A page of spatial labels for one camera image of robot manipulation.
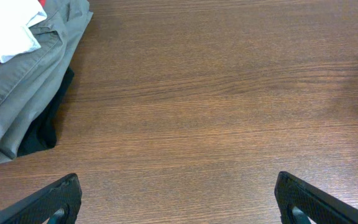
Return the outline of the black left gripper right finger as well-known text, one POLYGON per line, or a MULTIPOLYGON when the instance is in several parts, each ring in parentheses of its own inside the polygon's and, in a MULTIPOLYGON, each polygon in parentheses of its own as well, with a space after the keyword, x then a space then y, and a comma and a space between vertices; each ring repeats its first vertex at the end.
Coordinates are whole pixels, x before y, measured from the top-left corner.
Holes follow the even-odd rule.
POLYGON ((289 172, 279 172, 274 194, 282 223, 358 224, 358 209, 289 172))

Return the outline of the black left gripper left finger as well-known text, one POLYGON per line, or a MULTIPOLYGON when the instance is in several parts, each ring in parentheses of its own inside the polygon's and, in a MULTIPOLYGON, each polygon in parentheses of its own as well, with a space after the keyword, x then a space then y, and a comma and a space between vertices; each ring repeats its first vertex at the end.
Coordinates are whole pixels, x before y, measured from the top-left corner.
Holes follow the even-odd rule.
POLYGON ((81 207, 78 176, 68 174, 0 211, 0 224, 74 223, 81 207))

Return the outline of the white robot print t-shirt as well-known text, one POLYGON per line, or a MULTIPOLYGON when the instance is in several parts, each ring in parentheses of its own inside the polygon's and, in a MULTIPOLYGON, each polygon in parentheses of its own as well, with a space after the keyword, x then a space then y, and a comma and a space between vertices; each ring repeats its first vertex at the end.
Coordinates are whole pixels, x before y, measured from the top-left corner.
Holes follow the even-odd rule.
POLYGON ((46 20, 45 1, 0 0, 0 63, 40 48, 30 28, 46 20))

